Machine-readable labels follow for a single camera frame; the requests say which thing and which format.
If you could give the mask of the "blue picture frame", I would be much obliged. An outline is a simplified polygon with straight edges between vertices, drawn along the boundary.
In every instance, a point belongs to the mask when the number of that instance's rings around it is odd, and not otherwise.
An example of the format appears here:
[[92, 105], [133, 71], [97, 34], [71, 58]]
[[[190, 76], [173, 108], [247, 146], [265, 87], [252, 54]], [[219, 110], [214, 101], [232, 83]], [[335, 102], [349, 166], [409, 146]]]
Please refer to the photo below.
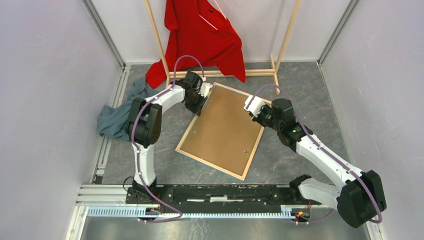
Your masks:
[[215, 82], [201, 114], [194, 116], [175, 150], [245, 180], [264, 131], [244, 110], [248, 96]]

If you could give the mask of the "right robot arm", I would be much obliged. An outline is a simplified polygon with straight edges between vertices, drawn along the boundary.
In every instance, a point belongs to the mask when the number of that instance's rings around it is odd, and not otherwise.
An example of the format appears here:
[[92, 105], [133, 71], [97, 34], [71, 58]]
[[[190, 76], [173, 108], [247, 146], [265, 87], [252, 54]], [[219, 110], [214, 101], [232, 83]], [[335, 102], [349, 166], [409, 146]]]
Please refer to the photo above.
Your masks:
[[297, 177], [290, 182], [288, 191], [293, 203], [311, 200], [324, 204], [337, 211], [353, 228], [368, 221], [382, 222], [387, 202], [381, 177], [373, 170], [365, 172], [348, 163], [325, 146], [298, 119], [290, 100], [277, 98], [266, 104], [261, 98], [250, 95], [244, 110], [253, 122], [274, 130], [283, 145], [306, 158], [331, 180], [332, 183], [327, 184], [309, 175]]

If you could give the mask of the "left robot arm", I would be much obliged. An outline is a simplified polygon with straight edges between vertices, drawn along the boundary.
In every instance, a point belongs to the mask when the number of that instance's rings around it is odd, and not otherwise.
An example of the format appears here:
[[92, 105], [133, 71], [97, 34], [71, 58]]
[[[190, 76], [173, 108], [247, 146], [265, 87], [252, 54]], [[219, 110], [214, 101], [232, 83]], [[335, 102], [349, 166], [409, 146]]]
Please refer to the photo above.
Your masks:
[[145, 204], [157, 198], [154, 148], [162, 131], [162, 116], [176, 104], [200, 115], [213, 88], [206, 78], [188, 71], [159, 93], [145, 99], [135, 98], [130, 106], [125, 130], [134, 150], [135, 175], [129, 193], [137, 193]]

